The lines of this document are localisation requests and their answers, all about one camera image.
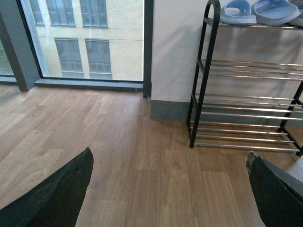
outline building window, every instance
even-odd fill
[[[39,7],[38,0],[30,0],[36,25],[43,25],[43,19]]]
[[[82,78],[83,69],[77,40],[55,39],[64,77]]]
[[[80,0],[84,26],[107,27],[105,0]]]
[[[111,67],[109,56],[109,42],[100,40],[86,40],[86,49],[89,57],[90,77],[110,79]]]
[[[47,0],[52,25],[74,26],[71,0]]]

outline rack shelf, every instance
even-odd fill
[[[214,18],[209,18],[210,7],[214,8]],[[212,60],[218,27],[239,27],[258,29],[303,30],[295,26],[270,27],[265,25],[228,25],[219,22],[219,0],[209,0],[203,20],[196,72],[187,116],[190,147],[223,147],[296,152],[303,155],[301,146],[285,128],[288,121],[303,121],[303,102],[299,100],[303,92],[303,65],[284,63],[260,63],[244,61]],[[210,41],[206,59],[202,60],[206,26],[211,26]],[[200,92],[196,93],[199,72],[202,73]],[[234,78],[239,80],[293,81],[299,87],[293,98],[237,96],[233,94],[207,94],[208,78]],[[207,117],[217,120],[205,121]],[[238,123],[234,119],[264,120],[267,124]],[[256,143],[248,146],[245,142]]]

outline beige brick wall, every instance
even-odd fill
[[[83,27],[80,0],[71,0],[76,27],[52,26],[46,0],[38,0],[44,26],[37,26],[49,75],[62,77],[55,38],[78,39],[84,78],[89,76],[85,39],[109,40],[112,79],[143,80],[143,0],[106,0],[108,27]]]

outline glass pane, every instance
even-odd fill
[[[11,70],[9,60],[6,56],[1,41],[0,41],[0,75],[14,76],[13,70]]]
[[[38,0],[30,0],[30,4],[32,6],[32,11],[36,24],[43,25],[43,19],[42,19]]]
[[[143,0],[21,3],[44,77],[143,80]]]

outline slipper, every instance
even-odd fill
[[[233,25],[253,25],[256,16],[251,14],[250,3],[246,0],[232,0],[227,3],[220,14],[220,21]]]
[[[289,0],[289,3],[294,4],[298,9],[300,10],[301,14],[289,21],[290,24],[295,25],[295,26],[300,26],[303,27],[303,1],[302,0]]]
[[[300,15],[298,7],[286,0],[258,0],[251,6],[257,22],[269,26],[285,24]]]
[[[288,23],[295,26],[303,27],[303,9],[300,9],[300,12],[301,12],[300,16],[289,21]]]

